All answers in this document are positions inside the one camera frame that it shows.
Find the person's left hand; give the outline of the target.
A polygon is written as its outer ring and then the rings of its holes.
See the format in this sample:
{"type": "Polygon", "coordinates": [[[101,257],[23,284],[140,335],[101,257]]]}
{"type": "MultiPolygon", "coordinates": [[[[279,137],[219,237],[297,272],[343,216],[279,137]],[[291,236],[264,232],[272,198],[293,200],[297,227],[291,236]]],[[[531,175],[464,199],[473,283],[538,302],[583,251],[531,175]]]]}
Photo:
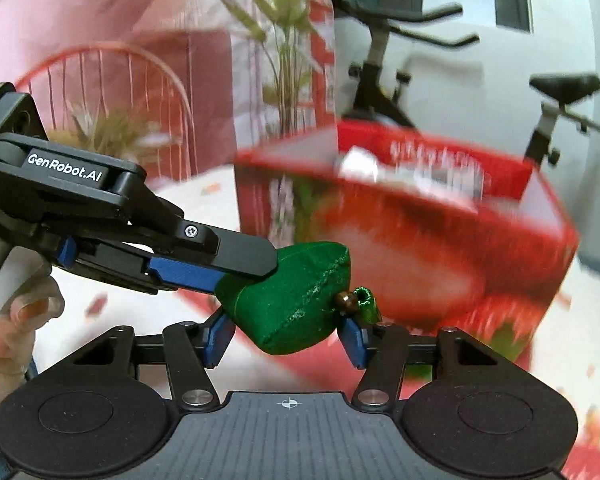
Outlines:
{"type": "Polygon", "coordinates": [[[24,383],[36,331],[64,309],[65,300],[45,259],[5,261],[0,271],[0,404],[24,383]]]}

